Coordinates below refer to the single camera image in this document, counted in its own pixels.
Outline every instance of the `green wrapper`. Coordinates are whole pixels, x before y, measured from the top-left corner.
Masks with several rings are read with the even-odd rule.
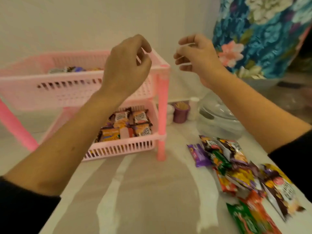
[[[234,218],[241,234],[261,234],[255,218],[250,213],[247,205],[240,201],[240,204],[236,205],[227,203],[227,208]]]
[[[217,150],[210,153],[210,159],[223,176],[228,169],[232,168],[232,164]]]

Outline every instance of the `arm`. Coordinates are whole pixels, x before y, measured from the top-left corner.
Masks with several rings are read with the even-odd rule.
[[[141,35],[114,47],[105,65],[103,85],[80,111],[4,178],[22,188],[47,196],[65,189],[101,126],[147,78],[151,52]]]
[[[174,55],[176,64],[190,62],[180,69],[197,73],[203,85],[223,100],[267,153],[311,130],[311,125],[282,110],[229,73],[218,59],[212,42],[203,35],[185,37],[179,44],[183,46]]]

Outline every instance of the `forearm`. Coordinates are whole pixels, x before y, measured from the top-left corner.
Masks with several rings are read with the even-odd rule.
[[[79,112],[5,178],[44,195],[60,195],[107,118],[123,99],[95,93]]]
[[[267,153],[311,129],[311,125],[279,108],[228,72],[215,76],[211,85]]]

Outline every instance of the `hand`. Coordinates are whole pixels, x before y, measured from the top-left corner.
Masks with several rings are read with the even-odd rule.
[[[152,66],[151,59],[143,50],[150,53],[152,48],[139,34],[115,46],[106,60],[99,91],[108,92],[122,101],[133,94],[143,84]]]
[[[181,65],[180,70],[198,74],[205,87],[211,88],[210,81],[216,78],[214,76],[227,72],[216,54],[212,41],[204,35],[195,34],[184,37],[179,40],[179,44],[183,46],[174,54],[175,64],[190,63]]]

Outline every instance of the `floral fabric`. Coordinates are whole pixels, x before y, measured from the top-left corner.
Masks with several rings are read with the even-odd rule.
[[[213,44],[240,78],[281,78],[312,21],[312,0],[221,0]]]

